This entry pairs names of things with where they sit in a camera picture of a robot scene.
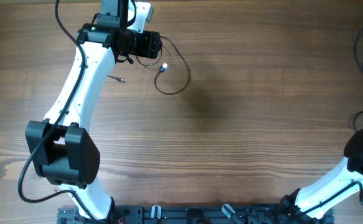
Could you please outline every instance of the robotic arm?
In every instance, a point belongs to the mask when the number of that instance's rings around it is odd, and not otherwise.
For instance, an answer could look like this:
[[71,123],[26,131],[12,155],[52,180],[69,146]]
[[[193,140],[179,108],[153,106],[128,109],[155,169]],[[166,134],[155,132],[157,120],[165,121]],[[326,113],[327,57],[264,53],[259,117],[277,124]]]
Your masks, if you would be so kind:
[[[149,22],[152,15],[153,8],[149,3],[102,0],[97,24],[85,24],[78,31],[77,42],[86,59],[83,77],[65,116],[33,158],[38,176],[61,189],[74,191],[88,209],[84,210],[72,197],[77,208],[60,210],[58,222],[87,223],[94,218],[122,224],[123,219],[134,223],[138,218],[141,224],[329,223],[323,218],[327,211],[358,192],[359,187],[363,188],[363,130],[347,143],[345,158],[333,170],[313,185],[285,195],[279,204],[163,209],[157,205],[152,208],[115,206],[97,177],[100,153],[88,134],[90,120],[106,76],[116,63],[133,63],[129,55],[158,56],[162,47],[159,33],[144,30],[145,22]],[[82,55],[77,48],[75,61],[58,99],[43,122],[30,121],[27,125],[26,139],[31,153],[59,117],[77,81],[81,61]],[[60,138],[65,144],[57,142]]]

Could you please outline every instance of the wooden tabletop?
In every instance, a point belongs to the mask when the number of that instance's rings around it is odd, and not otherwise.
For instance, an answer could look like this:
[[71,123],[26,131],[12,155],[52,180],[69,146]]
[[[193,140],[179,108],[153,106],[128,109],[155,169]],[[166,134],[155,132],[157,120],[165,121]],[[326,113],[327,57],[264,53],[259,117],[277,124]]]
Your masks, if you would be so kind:
[[[352,55],[363,1],[153,2],[146,30],[169,37],[161,63],[116,64],[93,113],[98,176],[118,205],[277,203],[312,184],[343,157],[363,110],[363,76]],[[60,5],[71,34],[98,3]],[[363,57],[363,38],[359,55]],[[69,196],[39,204],[16,190],[29,155],[24,130],[41,121],[63,87],[75,46],[53,4],[0,5],[0,223],[53,223]],[[363,128],[363,115],[357,121]],[[58,187],[30,168],[28,197]],[[353,195],[334,207],[336,223],[363,223]]]

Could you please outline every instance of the wood grain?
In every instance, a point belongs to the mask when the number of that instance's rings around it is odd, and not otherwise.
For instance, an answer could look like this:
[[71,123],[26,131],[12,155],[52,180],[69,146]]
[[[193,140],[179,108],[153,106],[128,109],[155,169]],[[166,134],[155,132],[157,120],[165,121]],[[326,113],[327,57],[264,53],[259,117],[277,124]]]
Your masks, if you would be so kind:
[[[176,96],[158,93],[160,67],[116,65],[91,136],[98,173],[118,205],[275,203],[312,184],[342,158],[349,117],[363,110],[363,76],[352,42],[363,1],[161,1],[147,30],[174,41],[192,70]],[[60,5],[75,34],[97,3]],[[158,85],[174,91],[186,70],[171,45]],[[16,192],[28,157],[24,129],[41,120],[69,73],[75,47],[52,4],[0,6],[0,223],[53,223],[66,196],[30,205]],[[363,38],[360,45],[363,57]],[[363,128],[363,116],[357,121]],[[29,197],[57,187],[29,169]],[[336,223],[363,223],[353,196]]]

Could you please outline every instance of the cable connector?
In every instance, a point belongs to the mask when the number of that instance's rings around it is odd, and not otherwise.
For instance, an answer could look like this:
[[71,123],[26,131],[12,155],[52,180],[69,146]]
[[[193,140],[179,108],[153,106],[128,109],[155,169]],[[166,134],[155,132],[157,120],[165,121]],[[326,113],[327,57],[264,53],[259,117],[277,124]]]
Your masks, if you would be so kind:
[[159,69],[161,72],[164,72],[167,69],[167,64],[163,63],[161,69]]

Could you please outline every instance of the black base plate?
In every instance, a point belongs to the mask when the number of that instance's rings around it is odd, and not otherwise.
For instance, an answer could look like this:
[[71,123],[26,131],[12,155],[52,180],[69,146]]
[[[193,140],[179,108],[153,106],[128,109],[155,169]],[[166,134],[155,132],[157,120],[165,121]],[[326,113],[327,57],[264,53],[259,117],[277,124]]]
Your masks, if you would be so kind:
[[[232,207],[236,216],[244,224],[297,224],[290,216],[277,214],[278,204],[259,204],[245,207]],[[116,206],[123,215],[125,224],[236,224],[227,218],[221,207],[163,207],[161,219],[151,218],[151,207],[142,206]],[[206,222],[201,219],[187,219],[187,212],[199,209],[203,212]],[[86,221],[78,215],[78,208],[58,209],[57,224],[83,224]],[[310,223],[333,224],[333,212],[328,210],[320,220]]]

